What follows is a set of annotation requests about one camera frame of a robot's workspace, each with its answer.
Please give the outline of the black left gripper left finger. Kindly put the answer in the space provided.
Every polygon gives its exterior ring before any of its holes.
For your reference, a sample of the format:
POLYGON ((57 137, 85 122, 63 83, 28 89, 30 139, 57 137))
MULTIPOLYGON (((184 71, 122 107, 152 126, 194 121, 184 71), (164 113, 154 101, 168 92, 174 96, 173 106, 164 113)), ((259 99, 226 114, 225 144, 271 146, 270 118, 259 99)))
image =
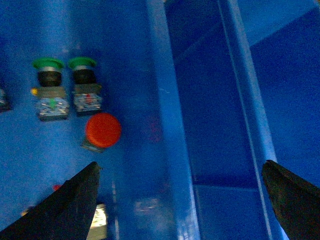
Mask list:
POLYGON ((93 161, 0 232, 2 240, 85 240, 95 215, 100 166, 93 161))

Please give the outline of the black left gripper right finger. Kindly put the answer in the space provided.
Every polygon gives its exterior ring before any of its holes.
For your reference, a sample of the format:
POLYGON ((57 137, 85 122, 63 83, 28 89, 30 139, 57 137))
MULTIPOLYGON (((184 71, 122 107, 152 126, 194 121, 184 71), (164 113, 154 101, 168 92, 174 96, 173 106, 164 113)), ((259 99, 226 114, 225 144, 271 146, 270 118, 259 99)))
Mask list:
POLYGON ((272 209, 290 240, 320 238, 320 188, 273 160, 262 166, 272 209))

